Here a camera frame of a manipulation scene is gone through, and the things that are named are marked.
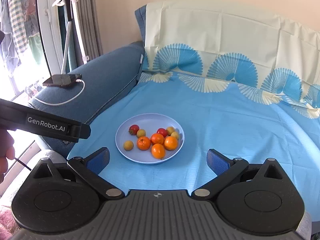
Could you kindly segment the person's left hand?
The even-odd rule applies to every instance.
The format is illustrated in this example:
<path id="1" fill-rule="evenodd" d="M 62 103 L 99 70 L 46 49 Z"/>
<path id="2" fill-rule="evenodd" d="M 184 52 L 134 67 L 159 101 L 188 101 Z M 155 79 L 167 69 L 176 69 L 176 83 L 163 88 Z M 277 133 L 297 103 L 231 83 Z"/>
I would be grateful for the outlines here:
<path id="1" fill-rule="evenodd" d="M 0 142 L 0 183 L 4 180 L 4 175 L 8 171 L 8 160 L 15 158 L 14 139 L 6 131 L 1 129 L 1 142 Z"/>

